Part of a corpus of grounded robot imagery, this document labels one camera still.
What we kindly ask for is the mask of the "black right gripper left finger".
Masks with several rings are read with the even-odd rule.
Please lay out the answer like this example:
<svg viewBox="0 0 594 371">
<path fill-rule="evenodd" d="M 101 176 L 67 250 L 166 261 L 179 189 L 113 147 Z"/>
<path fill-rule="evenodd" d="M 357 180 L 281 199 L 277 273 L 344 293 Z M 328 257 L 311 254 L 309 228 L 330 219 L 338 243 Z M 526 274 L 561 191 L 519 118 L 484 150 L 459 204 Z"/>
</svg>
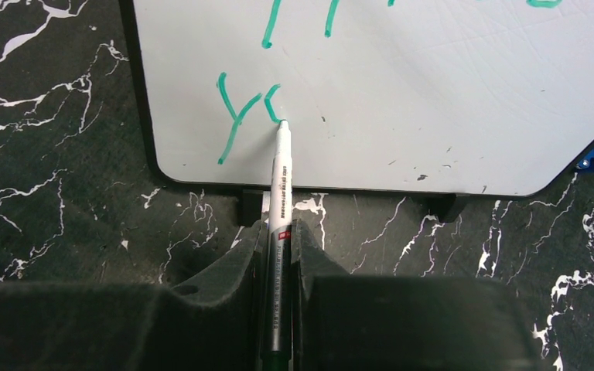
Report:
<svg viewBox="0 0 594 371">
<path fill-rule="evenodd" d="M 0 370 L 253 370 L 266 235 L 174 286 L 0 283 Z"/>
</svg>

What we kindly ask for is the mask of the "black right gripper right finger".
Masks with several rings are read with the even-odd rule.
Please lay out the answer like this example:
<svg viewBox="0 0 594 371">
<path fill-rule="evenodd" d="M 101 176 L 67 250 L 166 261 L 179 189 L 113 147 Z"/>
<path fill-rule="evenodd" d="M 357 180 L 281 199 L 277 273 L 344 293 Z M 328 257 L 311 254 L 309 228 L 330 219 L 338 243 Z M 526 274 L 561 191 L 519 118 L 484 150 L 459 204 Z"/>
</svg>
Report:
<svg viewBox="0 0 594 371">
<path fill-rule="evenodd" d="M 521 306 L 498 281 L 354 275 L 292 226 L 297 370 L 540 370 Z"/>
</svg>

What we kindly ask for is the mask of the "white marker pen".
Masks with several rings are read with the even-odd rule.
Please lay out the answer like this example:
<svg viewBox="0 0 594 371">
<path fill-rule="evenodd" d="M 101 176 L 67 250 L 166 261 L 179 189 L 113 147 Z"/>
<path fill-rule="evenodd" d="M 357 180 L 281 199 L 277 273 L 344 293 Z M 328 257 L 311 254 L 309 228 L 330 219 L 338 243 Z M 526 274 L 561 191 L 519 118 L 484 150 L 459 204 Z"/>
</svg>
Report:
<svg viewBox="0 0 594 371">
<path fill-rule="evenodd" d="M 292 298 L 289 288 L 292 232 L 292 136 L 287 120 L 276 134 L 268 214 L 263 370 L 287 370 L 292 356 Z"/>
</svg>

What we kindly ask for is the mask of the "white whiteboard black frame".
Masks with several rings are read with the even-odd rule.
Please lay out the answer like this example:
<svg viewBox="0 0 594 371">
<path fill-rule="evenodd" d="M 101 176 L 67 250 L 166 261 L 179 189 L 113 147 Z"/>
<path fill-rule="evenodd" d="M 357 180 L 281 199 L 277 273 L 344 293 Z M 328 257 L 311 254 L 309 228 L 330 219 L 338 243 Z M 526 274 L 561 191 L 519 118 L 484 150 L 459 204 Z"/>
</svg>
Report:
<svg viewBox="0 0 594 371">
<path fill-rule="evenodd" d="M 594 1 L 122 1 L 148 162 L 266 187 L 524 198 L 594 142 Z"/>
</svg>

